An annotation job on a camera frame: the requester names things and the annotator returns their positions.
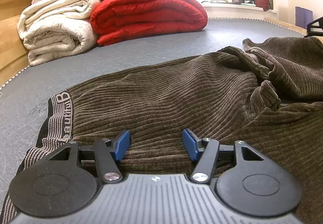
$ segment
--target gray mattress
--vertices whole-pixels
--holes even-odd
[[[273,36],[303,35],[266,21],[210,19],[201,32],[124,41],[27,68],[1,90],[0,205],[26,151],[36,144],[47,117],[48,98],[55,93],[106,73],[205,54],[226,46],[241,48],[245,38],[261,43]]]

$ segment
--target windowsill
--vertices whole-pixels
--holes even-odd
[[[230,7],[230,8],[243,8],[243,9],[251,9],[251,10],[258,10],[258,11],[262,11],[264,12],[264,10],[261,7],[256,7],[256,6],[248,6],[248,5],[238,5],[238,4],[226,4],[226,3],[219,3],[219,4],[215,4],[215,3],[202,3],[201,4],[203,7]],[[266,11],[268,13],[274,13],[277,14],[276,10],[272,10],[269,9],[268,11]]]

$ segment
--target black bracket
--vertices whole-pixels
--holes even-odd
[[[12,180],[9,195],[18,212],[12,223],[121,224],[127,222],[124,216],[127,223],[151,223],[192,214],[192,208],[201,205],[212,216],[210,220],[217,219],[204,223],[222,223],[217,210],[235,216],[237,223],[264,224],[268,218],[271,223],[300,223],[291,213],[300,203],[302,185],[287,170],[243,141],[220,145],[212,138],[198,138],[189,129],[183,130],[182,136],[190,159],[196,163],[190,176],[122,177],[116,163],[130,145],[127,130],[91,146],[79,147],[76,141],[69,141]],[[82,160],[95,161],[96,175],[81,168]],[[215,178],[219,160],[229,160],[234,167]],[[112,208],[120,218],[111,217]],[[139,212],[138,221],[130,217],[132,210]]]
[[[322,29],[322,32],[312,31],[312,28]],[[323,36],[323,17],[316,19],[313,22],[307,24],[307,35],[305,36],[305,38],[308,38],[310,36]]]

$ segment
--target dark green blanket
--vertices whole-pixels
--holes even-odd
[[[193,166],[181,143],[188,127],[221,144],[244,140],[291,171],[305,192],[298,217],[319,223],[323,45],[316,38],[270,38],[247,39],[243,48],[99,76],[53,96],[37,147],[20,170],[70,139],[85,145],[128,129],[132,145],[123,173],[189,174]],[[217,173],[229,167],[224,163]],[[4,223],[14,213],[6,197]]]

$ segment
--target wooden headboard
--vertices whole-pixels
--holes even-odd
[[[28,50],[17,32],[21,12],[32,0],[0,0],[0,87],[27,67]]]

